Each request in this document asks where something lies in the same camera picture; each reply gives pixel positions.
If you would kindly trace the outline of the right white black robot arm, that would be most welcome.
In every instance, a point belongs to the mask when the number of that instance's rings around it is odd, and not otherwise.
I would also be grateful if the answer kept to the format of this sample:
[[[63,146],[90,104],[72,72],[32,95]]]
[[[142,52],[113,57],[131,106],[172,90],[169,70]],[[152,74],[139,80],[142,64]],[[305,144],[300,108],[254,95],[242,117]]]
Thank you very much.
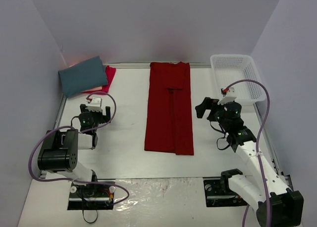
[[[218,99],[209,97],[195,107],[197,118],[210,111],[207,120],[219,124],[229,147],[242,159],[255,180],[255,183],[248,181],[239,169],[222,171],[220,189],[226,194],[237,193],[255,211],[262,227],[299,226],[304,198],[277,175],[256,147],[257,139],[244,124],[241,109],[235,101],[222,105]]]

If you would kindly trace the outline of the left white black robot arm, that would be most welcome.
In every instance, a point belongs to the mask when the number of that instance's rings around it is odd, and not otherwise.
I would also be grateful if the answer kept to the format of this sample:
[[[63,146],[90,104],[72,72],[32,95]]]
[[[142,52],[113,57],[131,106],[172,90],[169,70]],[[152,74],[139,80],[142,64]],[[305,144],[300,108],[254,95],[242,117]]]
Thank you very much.
[[[82,185],[82,191],[88,196],[95,196],[100,190],[96,173],[78,161],[78,144],[81,134],[91,138],[91,148],[97,146],[97,129],[100,124],[111,121],[110,107],[106,113],[100,105],[80,105],[80,114],[75,116],[80,122],[80,129],[68,128],[66,131],[47,131],[37,157],[38,168],[42,171],[57,173],[74,184]]]

